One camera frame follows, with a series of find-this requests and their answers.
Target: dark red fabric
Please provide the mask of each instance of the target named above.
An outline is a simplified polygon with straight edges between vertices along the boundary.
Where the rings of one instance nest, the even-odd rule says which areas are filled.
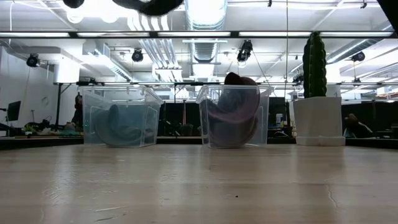
[[[225,85],[253,85],[247,77],[229,73]],[[210,142],[218,147],[241,147],[252,139],[257,130],[256,113],[260,103],[258,88],[224,86],[218,103],[205,100],[209,122]]]

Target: clear plastic bin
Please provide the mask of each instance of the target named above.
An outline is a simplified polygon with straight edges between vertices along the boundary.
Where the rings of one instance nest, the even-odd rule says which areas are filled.
[[[199,91],[203,144],[211,148],[267,144],[270,86],[208,85]]]
[[[152,89],[86,86],[80,90],[85,144],[142,147],[156,143],[163,101]]]

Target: tall green cactus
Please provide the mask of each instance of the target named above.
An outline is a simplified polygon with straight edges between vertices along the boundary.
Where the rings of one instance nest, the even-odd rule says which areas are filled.
[[[304,97],[326,96],[326,51],[319,32],[307,40],[303,55]]]

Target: person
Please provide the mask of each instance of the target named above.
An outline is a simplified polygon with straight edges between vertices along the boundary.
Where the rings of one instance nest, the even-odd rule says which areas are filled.
[[[75,115],[72,118],[72,125],[75,126],[76,131],[83,131],[83,97],[80,93],[75,97]]]
[[[358,121],[358,118],[354,114],[349,114],[344,118],[346,129],[344,131],[344,137],[346,138],[371,138],[373,132],[365,124]]]

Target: wooden table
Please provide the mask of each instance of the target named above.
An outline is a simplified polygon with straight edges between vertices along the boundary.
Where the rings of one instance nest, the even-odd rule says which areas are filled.
[[[269,145],[0,151],[2,223],[398,223],[398,152]]]

